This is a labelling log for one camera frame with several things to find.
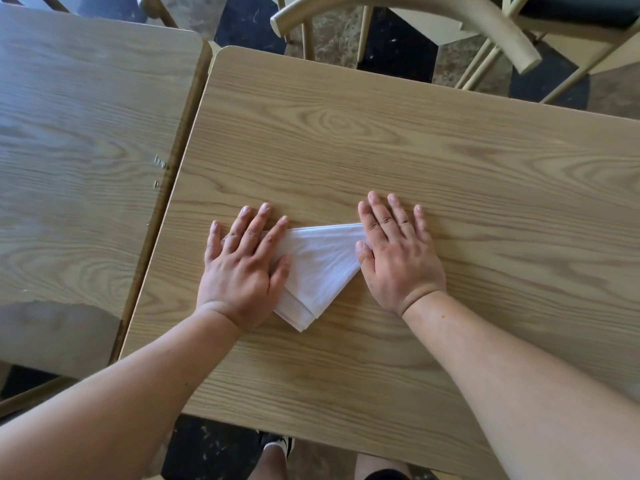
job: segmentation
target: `black shorts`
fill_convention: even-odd
[[[379,470],[373,472],[365,480],[411,480],[404,473],[397,470]]]

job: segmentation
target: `wooden table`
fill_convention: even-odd
[[[275,204],[357,220],[370,189],[428,209],[449,291],[635,396],[640,122],[241,48],[217,55],[123,355],[188,316],[209,224]],[[452,380],[358,274],[304,333],[272,316],[190,414],[418,463],[504,473]]]
[[[210,61],[194,32],[0,6],[0,360],[107,365]]]

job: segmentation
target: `folded napkin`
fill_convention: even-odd
[[[318,318],[360,269],[356,242],[362,224],[300,227],[281,240],[276,258],[291,257],[291,272],[275,312],[303,331]]]

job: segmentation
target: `person's left arm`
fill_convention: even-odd
[[[242,209],[222,241],[213,222],[196,311],[153,343],[0,428],[0,477],[139,480],[188,398],[276,306],[289,273],[269,262],[283,217]]]

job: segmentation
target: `tiled floor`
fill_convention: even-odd
[[[25,5],[46,9],[39,0],[22,1]],[[77,13],[89,0],[61,1],[71,12]],[[299,29],[293,31],[293,43],[289,46],[271,30],[269,17],[276,12],[272,0],[163,1],[181,28],[197,31],[220,46],[242,45],[301,57]],[[376,9],[365,60],[357,65],[361,22],[361,7],[335,10],[316,17],[316,59],[322,63],[453,87],[484,42],[484,37],[473,36],[437,46],[394,12]],[[156,20],[147,23],[159,24]],[[544,42],[540,44],[540,52],[545,56],[544,62],[525,76],[515,73],[510,62],[501,58],[478,90],[539,101],[574,68]],[[640,119],[640,63],[598,72],[581,81],[556,104]],[[0,363],[0,390],[5,395],[28,387],[30,381],[38,377],[38,374],[18,368],[10,374],[8,366]],[[258,455],[256,432],[181,415],[175,424],[163,476],[166,480],[244,480]],[[292,480],[350,479],[354,464],[354,452],[308,442],[299,442],[289,460]],[[433,478],[425,469],[416,469],[414,473],[416,479]]]

